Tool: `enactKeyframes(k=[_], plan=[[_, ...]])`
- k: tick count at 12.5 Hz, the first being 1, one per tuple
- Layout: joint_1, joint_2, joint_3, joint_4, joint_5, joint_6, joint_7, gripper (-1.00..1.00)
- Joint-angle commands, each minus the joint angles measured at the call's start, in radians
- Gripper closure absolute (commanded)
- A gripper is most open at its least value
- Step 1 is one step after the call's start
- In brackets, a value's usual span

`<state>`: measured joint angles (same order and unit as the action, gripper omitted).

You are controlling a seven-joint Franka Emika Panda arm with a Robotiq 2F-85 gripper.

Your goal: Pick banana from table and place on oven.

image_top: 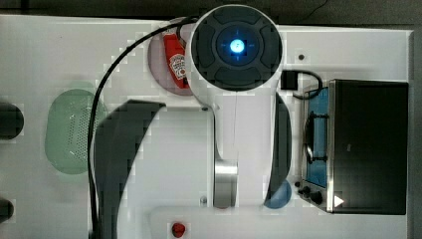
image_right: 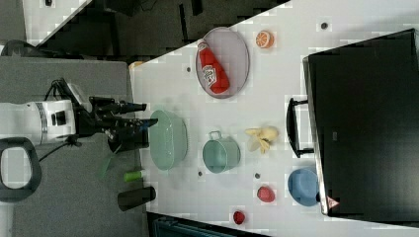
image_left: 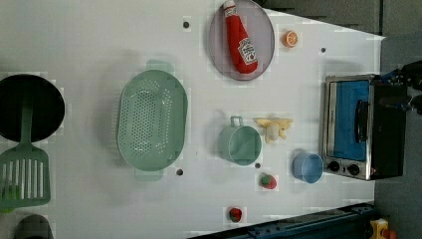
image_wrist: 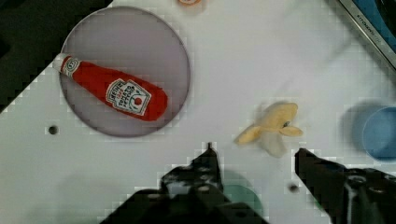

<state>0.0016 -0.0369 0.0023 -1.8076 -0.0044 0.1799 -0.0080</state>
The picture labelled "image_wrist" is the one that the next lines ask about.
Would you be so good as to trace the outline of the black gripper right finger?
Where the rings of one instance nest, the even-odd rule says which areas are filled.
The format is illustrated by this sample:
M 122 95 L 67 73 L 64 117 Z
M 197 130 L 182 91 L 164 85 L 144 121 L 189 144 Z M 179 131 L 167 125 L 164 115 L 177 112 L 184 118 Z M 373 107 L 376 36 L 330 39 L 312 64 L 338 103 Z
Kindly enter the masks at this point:
M 351 168 L 305 148 L 295 154 L 295 173 L 332 224 L 396 224 L 395 177 L 373 168 Z

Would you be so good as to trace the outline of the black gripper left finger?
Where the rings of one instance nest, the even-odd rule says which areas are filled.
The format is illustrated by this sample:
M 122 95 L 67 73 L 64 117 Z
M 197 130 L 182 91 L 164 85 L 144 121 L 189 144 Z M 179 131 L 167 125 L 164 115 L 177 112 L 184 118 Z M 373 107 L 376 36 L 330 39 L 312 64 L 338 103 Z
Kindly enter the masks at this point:
M 218 153 L 211 142 L 190 164 L 173 168 L 161 178 L 161 193 L 171 200 L 192 200 L 200 187 L 223 192 Z

